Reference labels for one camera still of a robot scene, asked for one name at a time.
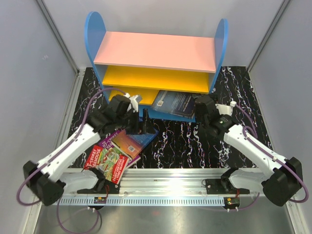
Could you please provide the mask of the Nineteen Eighty-Four grey-blue book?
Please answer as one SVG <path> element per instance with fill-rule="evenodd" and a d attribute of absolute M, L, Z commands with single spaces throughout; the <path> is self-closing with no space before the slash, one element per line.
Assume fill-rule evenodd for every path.
<path fill-rule="evenodd" d="M 195 99 L 192 93 L 160 90 L 151 108 L 155 111 L 192 119 Z"/>

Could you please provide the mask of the Jane Eyre blue orange book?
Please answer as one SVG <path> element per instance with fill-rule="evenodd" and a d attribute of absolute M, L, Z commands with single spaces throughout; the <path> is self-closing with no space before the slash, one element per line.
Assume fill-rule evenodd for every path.
<path fill-rule="evenodd" d="M 144 134 L 142 132 L 142 120 L 139 120 L 139 126 L 139 134 L 131 134 L 125 129 L 119 129 L 122 132 L 112 139 L 112 143 L 129 159 L 135 158 L 139 155 L 158 134 L 158 130 L 155 128 L 155 134 Z"/>

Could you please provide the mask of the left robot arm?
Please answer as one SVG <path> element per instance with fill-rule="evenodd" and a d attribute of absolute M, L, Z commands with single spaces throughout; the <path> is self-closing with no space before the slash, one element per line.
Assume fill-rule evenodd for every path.
<path fill-rule="evenodd" d="M 45 206 L 56 203 L 64 193 L 86 190 L 99 194 L 104 191 L 107 180 L 95 166 L 75 174 L 67 174 L 65 170 L 110 130 L 121 128 L 130 135 L 154 133 L 148 110 L 144 109 L 143 118 L 139 117 L 141 101 L 140 95 L 116 95 L 104 108 L 87 112 L 78 130 L 56 150 L 37 163 L 24 164 L 23 185 Z"/>

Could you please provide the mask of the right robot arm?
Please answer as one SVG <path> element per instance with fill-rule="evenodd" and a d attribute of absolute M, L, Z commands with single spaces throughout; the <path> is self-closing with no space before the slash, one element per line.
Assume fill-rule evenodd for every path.
<path fill-rule="evenodd" d="M 203 130 L 240 151 L 260 170 L 255 173 L 230 168 L 220 177 L 221 189 L 227 194 L 241 189 L 264 193 L 279 207 L 288 201 L 308 201 L 301 162 L 295 157 L 287 159 L 259 142 L 255 127 L 242 126 L 232 117 L 234 108 L 239 108 L 235 101 L 222 105 L 215 102 L 214 95 L 195 98 L 195 120 Z"/>

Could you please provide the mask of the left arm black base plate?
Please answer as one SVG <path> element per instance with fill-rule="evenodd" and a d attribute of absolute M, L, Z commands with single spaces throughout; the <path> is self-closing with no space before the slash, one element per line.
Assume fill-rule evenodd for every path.
<path fill-rule="evenodd" d="M 119 190 L 120 190 L 120 185 L 119 184 L 115 184 L 109 180 L 105 180 L 105 182 L 101 182 L 101 183 L 97 183 L 95 185 L 95 187 L 91 188 L 91 189 L 81 189 L 78 190 L 77 193 L 78 194 L 106 194 L 108 193 L 110 194 L 119 194 Z"/>

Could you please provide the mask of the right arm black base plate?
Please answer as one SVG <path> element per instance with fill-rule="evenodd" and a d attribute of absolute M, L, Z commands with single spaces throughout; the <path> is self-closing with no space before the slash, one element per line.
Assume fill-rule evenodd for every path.
<path fill-rule="evenodd" d="M 220 178 L 207 178 L 201 182 L 205 187 L 208 195 L 248 195 L 250 191 L 248 189 L 237 189 L 229 182 L 224 182 Z"/>

